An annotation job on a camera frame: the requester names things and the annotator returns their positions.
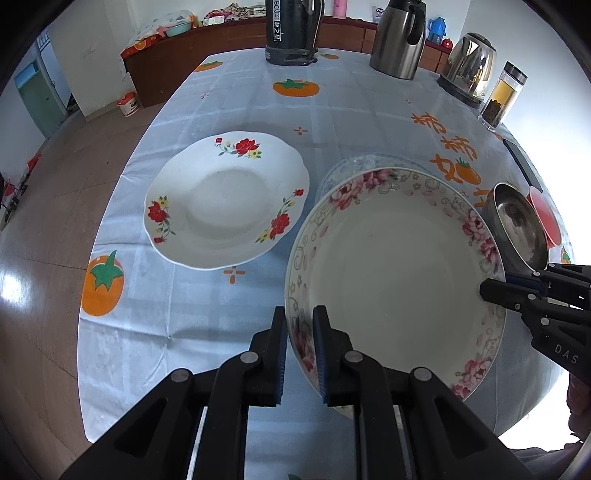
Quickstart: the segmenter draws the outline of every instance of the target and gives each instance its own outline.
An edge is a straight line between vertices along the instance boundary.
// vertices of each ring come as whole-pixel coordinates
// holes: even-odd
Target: cabinet
[[[209,55],[267,43],[266,19],[199,27],[166,38],[124,60],[144,107],[168,100],[194,68]],[[371,54],[376,25],[351,18],[323,17],[316,46]],[[450,50],[426,42],[419,66],[441,72]]]

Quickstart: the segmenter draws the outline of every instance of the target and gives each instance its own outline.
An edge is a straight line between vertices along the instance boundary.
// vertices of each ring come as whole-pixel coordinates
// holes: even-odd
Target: stainless steel bowl
[[[544,228],[534,208],[508,183],[498,183],[481,212],[495,237],[506,272],[531,274],[548,265]]]

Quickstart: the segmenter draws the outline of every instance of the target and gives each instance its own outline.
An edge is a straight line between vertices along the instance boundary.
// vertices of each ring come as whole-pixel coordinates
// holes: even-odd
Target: pink thermos
[[[333,7],[333,17],[347,18],[347,0],[335,0]]]

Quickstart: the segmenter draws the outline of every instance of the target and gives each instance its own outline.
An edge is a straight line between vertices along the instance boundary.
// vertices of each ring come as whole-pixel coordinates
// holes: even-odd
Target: silver thermos
[[[390,0],[378,24],[369,65],[386,75],[412,80],[424,46],[425,4]]]

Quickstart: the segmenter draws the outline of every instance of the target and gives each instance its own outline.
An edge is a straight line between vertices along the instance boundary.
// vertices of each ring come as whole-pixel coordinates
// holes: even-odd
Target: green door
[[[49,138],[65,120],[65,116],[41,72],[37,70],[28,77],[21,85],[17,82],[18,91],[29,115],[45,138]]]

